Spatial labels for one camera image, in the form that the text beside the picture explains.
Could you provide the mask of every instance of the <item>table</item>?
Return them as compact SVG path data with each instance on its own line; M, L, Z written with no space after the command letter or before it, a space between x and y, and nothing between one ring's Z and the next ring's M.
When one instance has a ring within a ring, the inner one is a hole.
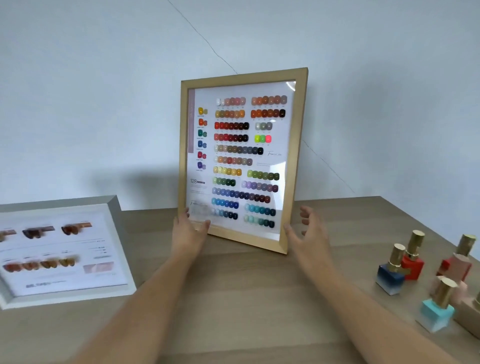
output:
M296 202L292 225L300 231L301 204L321 211L332 251L344 275L381 305L431 338L462 363L478 363L480 340L456 322L436 334L415 323L441 262L454 246L381 197ZM176 209L124 211L130 241L124 249L137 284L169 254ZM411 231L426 233L425 267L390 297L374 283L394 243ZM467 284L480 291L480 263ZM125 297L61 303L0 312L0 364L61 363L102 327ZM192 267L159 363L364 363L332 309L287 256L209 236Z

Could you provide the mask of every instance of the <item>forearm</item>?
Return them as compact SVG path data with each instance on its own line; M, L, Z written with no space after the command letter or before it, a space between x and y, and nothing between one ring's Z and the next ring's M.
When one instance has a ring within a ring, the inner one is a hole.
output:
M190 265L188 258L170 258L71 363L155 363Z
M335 269L319 271L313 282L332 305L367 363L457 364L450 355L349 283Z

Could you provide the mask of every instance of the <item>hand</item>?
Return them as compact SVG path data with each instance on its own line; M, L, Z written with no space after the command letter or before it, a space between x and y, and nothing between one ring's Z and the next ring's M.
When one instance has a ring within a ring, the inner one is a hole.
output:
M180 216L173 219L172 257L187 258L191 263L201 252L207 238L210 220L204 221L200 230L196 231L188 220L188 207Z
M289 224L285 224L284 229L300 267L313 280L319 271L334 269L330 239L322 218L311 207L301 206L300 216L302 224L307 225L307 230L301 232L303 238L299 238Z

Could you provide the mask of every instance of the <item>person's left arm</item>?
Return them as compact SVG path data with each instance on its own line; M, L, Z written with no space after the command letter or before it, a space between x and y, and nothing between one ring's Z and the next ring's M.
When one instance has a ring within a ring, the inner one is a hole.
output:
M210 226L207 220L195 231L187 211L174 219L170 258L69 364L153 364L157 361L187 272L200 253Z

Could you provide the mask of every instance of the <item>wall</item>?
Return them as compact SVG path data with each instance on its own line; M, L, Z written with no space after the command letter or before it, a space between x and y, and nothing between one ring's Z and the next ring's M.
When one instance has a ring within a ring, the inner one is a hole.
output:
M172 3L0 2L0 203L174 207L180 81L308 66L297 200L480 235L478 1Z

